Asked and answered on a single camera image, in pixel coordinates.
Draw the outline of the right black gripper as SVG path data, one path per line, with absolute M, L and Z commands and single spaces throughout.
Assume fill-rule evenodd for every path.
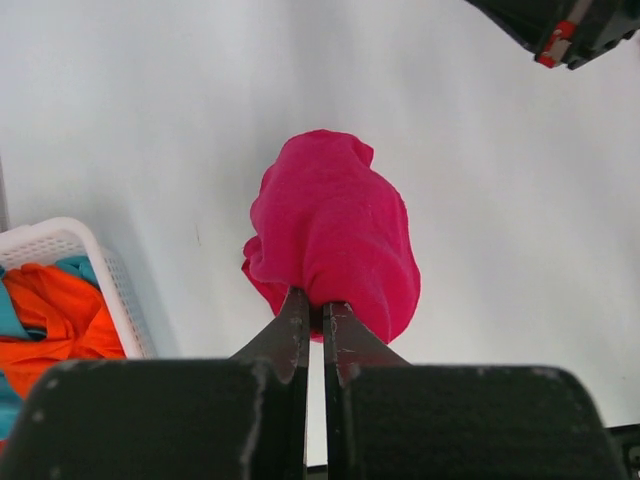
M 550 69 L 578 69 L 639 31 L 633 0 L 475 0 L 469 3 Z

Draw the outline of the white plastic laundry basket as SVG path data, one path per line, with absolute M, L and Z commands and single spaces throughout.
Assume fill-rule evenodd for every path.
M 82 222 L 57 217 L 1 234 L 1 266 L 53 265 L 70 257 L 88 258 L 127 357 L 151 359 L 157 352 L 138 297 L 120 256 L 103 247 Z

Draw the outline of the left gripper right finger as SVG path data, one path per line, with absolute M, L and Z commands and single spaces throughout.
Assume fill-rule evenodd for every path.
M 332 479 L 624 479 L 582 383 L 549 366 L 413 365 L 323 309 Z

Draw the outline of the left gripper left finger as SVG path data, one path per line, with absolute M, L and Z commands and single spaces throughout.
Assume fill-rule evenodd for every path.
M 291 290 L 226 359 L 73 360 L 29 394 L 5 479 L 302 479 L 310 320 Z

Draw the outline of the magenta t shirt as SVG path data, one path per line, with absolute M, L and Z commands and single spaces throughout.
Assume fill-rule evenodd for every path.
M 250 208 L 242 271 L 279 312 L 290 288 L 320 307 L 346 302 L 382 342 L 401 335 L 421 293 L 405 203 L 356 136 L 314 130 L 289 139 Z

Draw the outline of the orange t shirt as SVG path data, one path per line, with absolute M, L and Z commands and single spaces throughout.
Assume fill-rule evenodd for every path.
M 60 362 L 125 357 L 102 293 L 84 279 L 31 263 L 6 272 L 2 286 L 1 316 L 29 334 L 1 335 L 1 372 L 19 397 Z

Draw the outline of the teal t shirt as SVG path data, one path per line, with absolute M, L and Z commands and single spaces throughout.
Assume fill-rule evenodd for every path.
M 69 275 L 80 278 L 100 289 L 96 274 L 86 255 L 63 258 L 54 265 Z M 1 268 L 1 336 L 14 340 L 40 341 L 46 337 L 45 330 L 36 327 L 24 327 L 16 314 L 8 288 L 4 284 L 6 270 Z M 10 386 L 1 371 L 1 439 L 8 437 L 14 425 L 23 400 Z

